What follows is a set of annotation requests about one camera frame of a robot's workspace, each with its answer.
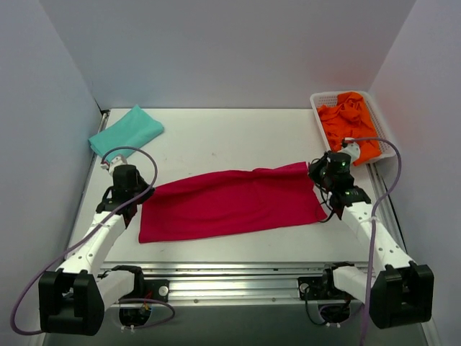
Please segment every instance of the crumpled orange fabric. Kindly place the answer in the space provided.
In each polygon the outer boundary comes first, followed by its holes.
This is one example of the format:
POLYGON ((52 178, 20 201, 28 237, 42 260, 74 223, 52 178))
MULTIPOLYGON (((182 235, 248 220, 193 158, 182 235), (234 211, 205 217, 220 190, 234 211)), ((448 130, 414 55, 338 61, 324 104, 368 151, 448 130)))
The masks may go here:
MULTIPOLYGON (((377 137, 365 100, 356 92, 339 94, 337 106, 323 105, 317 111, 332 151, 341 150, 341 142, 345 137, 377 137)), ((381 155, 377 141, 357 143, 360 146, 360 157, 354 162, 355 166, 381 155)))

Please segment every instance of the teal cloth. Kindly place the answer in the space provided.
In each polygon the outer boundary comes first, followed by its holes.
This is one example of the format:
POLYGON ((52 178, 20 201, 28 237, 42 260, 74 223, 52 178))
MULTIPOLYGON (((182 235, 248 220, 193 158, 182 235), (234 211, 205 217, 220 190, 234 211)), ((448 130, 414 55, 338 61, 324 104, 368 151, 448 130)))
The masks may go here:
MULTIPOLYGON (((151 118, 138 105, 106 130, 94 135, 89 139, 91 149, 103 157, 110 149, 117 146, 134 146, 141 148, 164 131, 164 126, 151 118)), ((129 157, 134 150, 117 150, 107 155, 106 161, 111 160, 118 154, 129 157)))

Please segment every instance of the cloth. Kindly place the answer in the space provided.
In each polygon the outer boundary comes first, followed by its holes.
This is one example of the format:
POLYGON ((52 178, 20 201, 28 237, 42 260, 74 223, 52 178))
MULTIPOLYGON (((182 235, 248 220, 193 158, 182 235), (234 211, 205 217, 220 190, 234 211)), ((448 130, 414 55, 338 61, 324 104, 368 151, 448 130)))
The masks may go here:
MULTIPOLYGON (((341 142, 345 137, 377 137, 365 100, 356 92, 339 94, 337 106, 323 105, 317 111, 332 151, 341 150, 341 142)), ((357 143, 360 146, 360 157, 354 162, 355 166, 381 155, 377 141, 357 143)))
MULTIPOLYGON (((117 146, 134 146, 141 148, 164 131, 160 122, 151 118, 138 105, 106 130, 94 135, 89 139, 91 149, 103 157, 110 149, 117 146)), ((118 154, 129 157, 134 150, 118 150, 107 155, 106 161, 111 160, 118 154)))
POLYGON ((251 172, 207 173, 157 187, 143 204, 139 242, 314 223, 326 217, 319 207, 305 162, 251 172))

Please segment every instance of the white plastic basket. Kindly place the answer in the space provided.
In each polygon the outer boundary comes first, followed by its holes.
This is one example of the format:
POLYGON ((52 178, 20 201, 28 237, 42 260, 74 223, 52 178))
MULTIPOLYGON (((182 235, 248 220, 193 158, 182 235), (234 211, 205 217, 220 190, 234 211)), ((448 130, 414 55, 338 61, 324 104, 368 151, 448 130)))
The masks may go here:
MULTIPOLYGON (((331 147, 330 147, 330 144, 328 143, 328 139, 326 138, 325 130, 323 129, 320 117, 318 116, 317 108, 321 107, 322 105, 326 105, 327 107, 336 106, 338 103, 338 95, 344 92, 348 92, 348 91, 319 92, 317 94, 312 94, 310 96, 310 104, 312 105, 314 115, 315 115, 315 120, 317 121, 317 125, 321 132, 323 142, 325 143, 326 150, 331 150, 331 147)), ((367 92, 357 92, 357 91, 355 92, 363 96, 365 103, 367 105, 368 111, 370 112, 370 117, 372 118, 372 122, 373 122, 373 125, 375 126, 378 136, 381 138, 388 139, 389 141, 392 141, 393 139, 390 137, 389 130, 384 124, 384 120, 382 118, 381 112, 378 110, 372 97, 367 92)), ((380 149, 381 149, 382 154, 373 159, 370 159, 369 161, 366 162, 367 164, 371 164, 372 162, 379 161, 386 157, 395 156, 395 152, 392 149, 392 147, 384 142, 380 142, 380 149)))

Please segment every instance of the folded red towel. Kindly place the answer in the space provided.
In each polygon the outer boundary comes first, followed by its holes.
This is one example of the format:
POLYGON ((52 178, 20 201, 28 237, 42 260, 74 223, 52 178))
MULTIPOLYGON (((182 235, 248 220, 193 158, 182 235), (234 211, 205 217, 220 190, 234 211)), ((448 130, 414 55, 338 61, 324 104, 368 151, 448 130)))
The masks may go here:
POLYGON ((157 187, 143 204, 139 242, 227 236, 325 217, 305 162, 213 172, 157 187))

